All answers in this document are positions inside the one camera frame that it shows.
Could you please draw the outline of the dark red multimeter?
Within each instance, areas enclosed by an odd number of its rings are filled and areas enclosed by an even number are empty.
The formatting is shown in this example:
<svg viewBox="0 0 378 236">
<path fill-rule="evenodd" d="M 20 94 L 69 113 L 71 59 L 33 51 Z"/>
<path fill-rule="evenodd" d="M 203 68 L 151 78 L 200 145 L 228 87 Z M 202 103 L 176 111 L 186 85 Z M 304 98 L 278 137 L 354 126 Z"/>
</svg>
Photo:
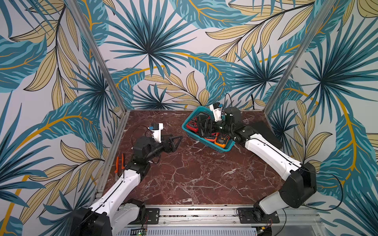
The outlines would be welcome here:
<svg viewBox="0 0 378 236">
<path fill-rule="evenodd" d="M 187 128 L 190 132 L 198 133 L 199 127 L 197 122 L 200 120 L 205 120 L 210 118 L 210 116 L 206 113 L 200 112 L 197 115 L 195 115 L 187 124 L 185 125 L 185 128 Z"/>
</svg>

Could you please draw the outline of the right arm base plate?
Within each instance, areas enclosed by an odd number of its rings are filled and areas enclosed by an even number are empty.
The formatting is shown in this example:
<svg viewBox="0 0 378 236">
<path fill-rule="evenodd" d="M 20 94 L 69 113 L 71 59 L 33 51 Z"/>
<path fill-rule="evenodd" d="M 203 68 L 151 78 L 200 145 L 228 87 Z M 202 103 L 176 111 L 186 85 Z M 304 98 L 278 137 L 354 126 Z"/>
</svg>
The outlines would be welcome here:
<svg viewBox="0 0 378 236">
<path fill-rule="evenodd" d="M 240 207 L 236 209 L 236 214 L 241 224 L 276 224 L 280 223 L 277 212 L 265 214 L 259 208 Z"/>
</svg>

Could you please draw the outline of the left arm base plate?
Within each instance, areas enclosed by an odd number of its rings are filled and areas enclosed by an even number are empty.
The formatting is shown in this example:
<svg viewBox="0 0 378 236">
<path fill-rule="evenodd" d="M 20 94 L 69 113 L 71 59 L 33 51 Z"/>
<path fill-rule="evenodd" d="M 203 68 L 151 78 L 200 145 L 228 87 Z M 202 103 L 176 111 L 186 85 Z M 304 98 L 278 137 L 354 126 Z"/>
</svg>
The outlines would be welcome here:
<svg viewBox="0 0 378 236">
<path fill-rule="evenodd" d="M 159 223 L 159 208 L 143 208 L 140 210 L 140 223 L 144 225 L 157 225 Z"/>
</svg>

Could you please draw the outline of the orange red multimeter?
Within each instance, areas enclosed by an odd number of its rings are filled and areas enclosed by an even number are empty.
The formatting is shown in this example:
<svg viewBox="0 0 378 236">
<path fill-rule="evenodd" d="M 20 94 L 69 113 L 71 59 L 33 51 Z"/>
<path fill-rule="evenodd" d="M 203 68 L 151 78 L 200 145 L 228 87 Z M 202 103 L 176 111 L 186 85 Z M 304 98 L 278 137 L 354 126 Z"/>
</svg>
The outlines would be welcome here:
<svg viewBox="0 0 378 236">
<path fill-rule="evenodd" d="M 212 134 L 204 136 L 203 138 L 209 142 L 214 143 L 217 140 L 217 137 L 218 137 L 218 133 L 212 133 Z"/>
</svg>

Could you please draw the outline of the yellow orange multimeter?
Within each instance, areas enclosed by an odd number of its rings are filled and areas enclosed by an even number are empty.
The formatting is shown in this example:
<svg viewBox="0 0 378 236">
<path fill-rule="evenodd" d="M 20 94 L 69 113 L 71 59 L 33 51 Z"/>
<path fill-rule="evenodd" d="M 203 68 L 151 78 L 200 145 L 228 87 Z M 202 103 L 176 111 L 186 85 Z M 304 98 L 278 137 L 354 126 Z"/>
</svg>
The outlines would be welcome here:
<svg viewBox="0 0 378 236">
<path fill-rule="evenodd" d="M 225 148 L 229 140 L 230 140 L 230 137 L 228 135 L 218 133 L 214 144 L 221 148 Z"/>
</svg>

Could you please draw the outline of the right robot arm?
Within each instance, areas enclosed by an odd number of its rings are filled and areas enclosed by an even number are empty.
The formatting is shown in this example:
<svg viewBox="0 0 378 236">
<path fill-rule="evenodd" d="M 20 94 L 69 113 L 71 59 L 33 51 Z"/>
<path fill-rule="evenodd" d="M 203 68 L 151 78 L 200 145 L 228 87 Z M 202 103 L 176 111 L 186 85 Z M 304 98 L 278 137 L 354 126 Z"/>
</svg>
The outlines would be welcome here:
<svg viewBox="0 0 378 236">
<path fill-rule="evenodd" d="M 316 171 L 312 164 L 303 164 L 268 142 L 251 124 L 245 124 L 235 107 L 210 107 L 213 115 L 196 116 L 198 135 L 208 139 L 216 134 L 214 143 L 221 146 L 229 141 L 243 145 L 272 167 L 284 181 L 281 189 L 255 203 L 252 214 L 257 222 L 280 209 L 298 208 L 317 191 Z"/>
</svg>

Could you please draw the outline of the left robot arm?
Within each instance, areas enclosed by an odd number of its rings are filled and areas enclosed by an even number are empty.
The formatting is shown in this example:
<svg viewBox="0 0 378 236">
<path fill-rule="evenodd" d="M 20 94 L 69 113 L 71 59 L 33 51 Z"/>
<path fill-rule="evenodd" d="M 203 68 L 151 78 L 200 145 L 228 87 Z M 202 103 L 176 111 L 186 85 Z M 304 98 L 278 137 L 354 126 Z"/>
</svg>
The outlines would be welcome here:
<svg viewBox="0 0 378 236">
<path fill-rule="evenodd" d="M 138 200 L 124 203 L 125 198 L 146 177 L 151 161 L 161 153 L 175 152 L 183 137 L 165 135 L 160 142 L 152 137 L 138 138 L 133 155 L 115 184 L 90 207 L 73 212 L 71 236 L 114 236 L 128 224 L 145 217 L 145 205 Z"/>
</svg>

